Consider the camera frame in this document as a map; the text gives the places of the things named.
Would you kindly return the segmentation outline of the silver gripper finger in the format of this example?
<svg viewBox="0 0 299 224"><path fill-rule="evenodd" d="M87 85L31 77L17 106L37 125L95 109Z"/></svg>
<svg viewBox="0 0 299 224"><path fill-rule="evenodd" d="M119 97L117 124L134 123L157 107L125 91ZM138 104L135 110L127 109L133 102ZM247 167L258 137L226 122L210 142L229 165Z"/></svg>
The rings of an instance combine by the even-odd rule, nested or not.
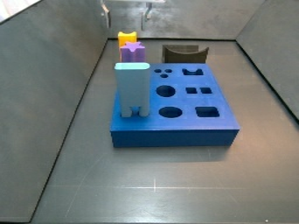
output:
<svg viewBox="0 0 299 224"><path fill-rule="evenodd" d="M110 9L106 5L106 0L101 0L101 6L102 6L102 9L105 11L105 17L106 17L106 20L107 20L107 28L111 27L111 14L110 14Z"/></svg>
<svg viewBox="0 0 299 224"><path fill-rule="evenodd" d="M146 22L150 20L150 13L153 10L153 5L154 5L153 3L146 2L146 10L142 15L142 30L146 29Z"/></svg>

